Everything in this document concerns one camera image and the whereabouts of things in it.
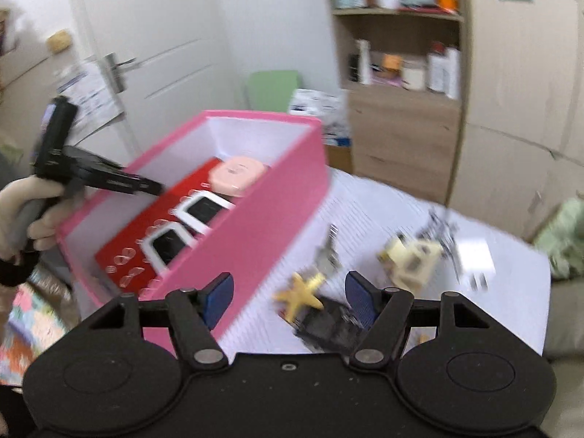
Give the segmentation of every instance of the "table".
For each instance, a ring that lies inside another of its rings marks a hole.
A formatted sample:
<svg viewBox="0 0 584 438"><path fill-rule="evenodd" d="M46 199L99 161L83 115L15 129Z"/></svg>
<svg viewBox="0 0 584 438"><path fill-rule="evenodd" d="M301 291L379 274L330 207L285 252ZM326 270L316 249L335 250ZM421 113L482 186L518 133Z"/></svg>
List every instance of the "table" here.
<svg viewBox="0 0 584 438"><path fill-rule="evenodd" d="M325 240L328 225L334 223L339 228L337 250L343 268L320 293L345 301L347 272L356 270L372 283L378 282L383 270L376 252L396 231L413 235L424 227L432 208L448 215L450 221L458 225L458 239L484 238L487 241L496 276L488 292L474 292L458 285L452 265L445 261L422 297L437 300L443 291L458 291L541 354L551 287L550 268L544 254L509 234L443 206L334 169L331 169L328 196L221 337L221 347L231 359L237 352L309 353L303 342L293 335L291 326L278 316L280 306L272 296L288 287L292 273L310 266L316 248Z"/></svg>

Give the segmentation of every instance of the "red package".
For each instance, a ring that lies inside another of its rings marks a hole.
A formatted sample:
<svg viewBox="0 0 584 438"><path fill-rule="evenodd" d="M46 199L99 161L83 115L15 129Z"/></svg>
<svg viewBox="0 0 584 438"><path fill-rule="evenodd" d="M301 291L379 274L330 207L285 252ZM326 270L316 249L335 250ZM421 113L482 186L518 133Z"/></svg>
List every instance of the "red package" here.
<svg viewBox="0 0 584 438"><path fill-rule="evenodd" d="M167 222L179 222L173 209L192 191L209 190L209 171L219 163L220 159L212 158L162 194L95 254L99 266L123 291L139 294L156 278L140 248L142 239Z"/></svg>

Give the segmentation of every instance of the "gloved hand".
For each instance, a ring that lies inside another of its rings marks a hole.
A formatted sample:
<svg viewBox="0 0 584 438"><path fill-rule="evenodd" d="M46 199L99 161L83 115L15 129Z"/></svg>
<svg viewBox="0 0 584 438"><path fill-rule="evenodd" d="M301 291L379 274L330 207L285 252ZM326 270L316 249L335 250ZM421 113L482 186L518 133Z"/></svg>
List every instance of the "gloved hand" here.
<svg viewBox="0 0 584 438"><path fill-rule="evenodd" d="M65 187L55 181L29 176L11 182L0 191L0 259L9 261L18 252L8 244L7 235L20 209L27 201L60 197ZM30 224L28 238L34 240L38 251L48 250L56 244L55 230L73 212L73 200L66 199L51 207L43 217Z"/></svg>

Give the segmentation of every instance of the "colorful floral cloth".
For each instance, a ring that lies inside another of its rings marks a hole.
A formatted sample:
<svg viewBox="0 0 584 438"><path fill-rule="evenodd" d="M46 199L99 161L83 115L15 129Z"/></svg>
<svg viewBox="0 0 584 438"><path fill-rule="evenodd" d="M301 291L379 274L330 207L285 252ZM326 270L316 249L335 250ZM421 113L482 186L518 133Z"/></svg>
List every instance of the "colorful floral cloth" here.
<svg viewBox="0 0 584 438"><path fill-rule="evenodd" d="M64 304L72 306L73 314ZM0 346L0 383L21 385L30 363L75 326L76 310L68 289L37 268L14 301Z"/></svg>

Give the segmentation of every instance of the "pink storage box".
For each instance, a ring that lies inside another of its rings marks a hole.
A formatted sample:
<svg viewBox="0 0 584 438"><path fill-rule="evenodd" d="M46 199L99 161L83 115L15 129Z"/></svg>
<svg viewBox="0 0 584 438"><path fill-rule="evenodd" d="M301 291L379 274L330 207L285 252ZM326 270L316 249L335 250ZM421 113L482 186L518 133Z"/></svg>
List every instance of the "pink storage box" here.
<svg viewBox="0 0 584 438"><path fill-rule="evenodd" d="M214 330L219 338L326 195L329 178L321 133L320 121L308 116L206 111L133 162L129 172L166 187L214 156L245 155L270 166L140 300L162 299L178 288L202 288L220 273L231 272L235 295ZM73 274L96 308L120 291L93 256L154 200L147 194L100 191L59 230L59 244ZM166 330L146 329L144 336L172 350Z"/></svg>

